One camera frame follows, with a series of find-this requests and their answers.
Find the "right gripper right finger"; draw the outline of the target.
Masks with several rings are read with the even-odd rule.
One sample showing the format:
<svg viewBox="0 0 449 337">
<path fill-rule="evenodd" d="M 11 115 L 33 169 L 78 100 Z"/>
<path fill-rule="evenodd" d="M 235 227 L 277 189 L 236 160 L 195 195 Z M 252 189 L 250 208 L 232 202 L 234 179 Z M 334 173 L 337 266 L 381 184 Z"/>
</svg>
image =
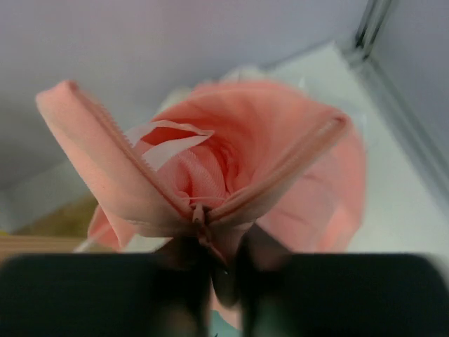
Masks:
<svg viewBox="0 0 449 337">
<path fill-rule="evenodd" d="M 448 284 L 414 253 L 292 253 L 258 226 L 225 272 L 244 336 L 447 336 Z"/>
</svg>

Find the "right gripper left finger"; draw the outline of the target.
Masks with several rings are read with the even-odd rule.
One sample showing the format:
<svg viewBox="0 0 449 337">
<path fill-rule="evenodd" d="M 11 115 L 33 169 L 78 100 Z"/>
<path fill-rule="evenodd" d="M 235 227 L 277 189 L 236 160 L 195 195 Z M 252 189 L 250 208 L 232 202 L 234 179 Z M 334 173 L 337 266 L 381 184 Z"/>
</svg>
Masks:
<svg viewBox="0 0 449 337">
<path fill-rule="evenodd" d="M 207 336 L 208 264 L 193 239 L 152 253 L 14 256 L 1 265 L 1 335 Z"/>
</svg>

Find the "pink skirt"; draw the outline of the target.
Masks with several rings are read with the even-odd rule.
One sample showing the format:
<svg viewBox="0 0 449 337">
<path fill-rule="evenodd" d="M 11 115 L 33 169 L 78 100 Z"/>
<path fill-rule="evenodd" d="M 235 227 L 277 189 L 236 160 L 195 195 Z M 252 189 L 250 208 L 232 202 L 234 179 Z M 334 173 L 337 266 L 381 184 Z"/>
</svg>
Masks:
<svg viewBox="0 0 449 337">
<path fill-rule="evenodd" d="M 98 201 L 87 244 L 190 236 L 230 267 L 254 225 L 292 252 L 334 253 L 363 222 L 362 137 L 339 109 L 285 84 L 203 84 L 127 133 L 73 81 L 36 105 Z"/>
</svg>

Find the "white skirt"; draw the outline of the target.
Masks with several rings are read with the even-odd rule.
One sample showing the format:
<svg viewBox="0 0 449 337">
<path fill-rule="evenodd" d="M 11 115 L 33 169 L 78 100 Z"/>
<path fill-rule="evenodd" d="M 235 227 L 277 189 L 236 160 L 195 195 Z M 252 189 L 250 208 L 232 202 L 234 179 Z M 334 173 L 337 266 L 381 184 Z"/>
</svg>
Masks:
<svg viewBox="0 0 449 337">
<path fill-rule="evenodd" d="M 250 81 L 250 80 L 274 80 L 283 84 L 292 86 L 293 88 L 304 91 L 306 94 L 310 93 L 310 87 L 304 77 L 296 79 L 283 78 L 280 75 L 275 75 L 268 70 L 262 70 L 255 65 L 244 65 L 230 70 L 228 73 L 220 77 L 219 79 L 204 79 L 193 86 L 178 86 L 173 89 L 166 98 L 159 105 L 159 111 L 174 106 L 176 103 L 180 103 L 197 87 L 206 84 L 214 84 L 215 82 L 238 82 L 238 81 Z"/>
</svg>

